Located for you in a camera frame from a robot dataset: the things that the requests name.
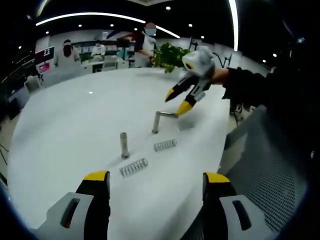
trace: potted plant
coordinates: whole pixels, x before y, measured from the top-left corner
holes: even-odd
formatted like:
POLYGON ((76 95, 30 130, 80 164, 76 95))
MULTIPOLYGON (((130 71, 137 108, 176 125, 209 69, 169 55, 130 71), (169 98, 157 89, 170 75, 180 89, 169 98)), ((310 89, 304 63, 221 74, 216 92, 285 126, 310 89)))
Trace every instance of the potted plant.
POLYGON ((175 69, 184 68, 182 57, 191 51, 170 43, 163 44, 154 50, 154 61, 157 67, 164 68, 165 73, 172 73, 175 69))

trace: black sleeve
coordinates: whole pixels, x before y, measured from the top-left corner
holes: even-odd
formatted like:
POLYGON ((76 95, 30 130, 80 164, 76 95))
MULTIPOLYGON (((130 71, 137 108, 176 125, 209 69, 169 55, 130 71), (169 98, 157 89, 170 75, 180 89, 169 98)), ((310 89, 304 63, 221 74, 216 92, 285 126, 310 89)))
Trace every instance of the black sleeve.
POLYGON ((134 51, 138 52, 139 50, 142 50, 144 42, 145 42, 145 35, 143 35, 141 32, 138 33, 137 38, 135 40, 135 44, 134 44, 134 51))
POLYGON ((269 102, 269 75, 254 74, 249 70, 229 69, 229 77, 223 85, 225 88, 224 99, 231 99, 236 104, 249 106, 265 105, 269 102))

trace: green plant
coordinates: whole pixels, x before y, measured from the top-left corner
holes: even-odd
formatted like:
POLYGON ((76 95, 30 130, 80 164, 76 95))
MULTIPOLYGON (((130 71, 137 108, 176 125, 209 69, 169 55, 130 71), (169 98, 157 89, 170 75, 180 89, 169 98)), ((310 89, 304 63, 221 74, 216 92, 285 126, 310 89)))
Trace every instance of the green plant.
POLYGON ((163 44, 154 50, 154 61, 158 67, 163 67, 166 73, 171 73, 175 67, 183 68, 182 57, 190 53, 189 49, 172 46, 170 43, 163 44))
POLYGON ((81 59, 81 63, 83 63, 84 61, 92 59, 91 53, 90 52, 80 53, 80 59, 81 59))

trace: l-shaped metal rod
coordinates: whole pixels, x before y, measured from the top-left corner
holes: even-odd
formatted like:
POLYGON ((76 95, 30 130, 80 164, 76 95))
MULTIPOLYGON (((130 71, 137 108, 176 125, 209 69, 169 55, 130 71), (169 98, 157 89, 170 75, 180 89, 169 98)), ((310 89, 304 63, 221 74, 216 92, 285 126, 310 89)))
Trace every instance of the l-shaped metal rod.
POLYGON ((173 112, 156 111, 155 117, 154 117, 153 129, 152 129, 153 134, 157 134, 159 132, 159 123, 160 123, 161 116, 167 117, 167 118, 172 118, 172 119, 178 118, 178 115, 173 112))

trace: face mask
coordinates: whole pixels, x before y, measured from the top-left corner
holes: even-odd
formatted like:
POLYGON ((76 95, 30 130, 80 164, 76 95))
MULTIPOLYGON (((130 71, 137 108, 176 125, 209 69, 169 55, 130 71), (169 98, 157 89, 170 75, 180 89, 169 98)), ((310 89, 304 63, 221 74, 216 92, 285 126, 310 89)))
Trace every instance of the face mask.
POLYGON ((157 29, 145 29, 145 33, 149 36, 155 35, 157 29))

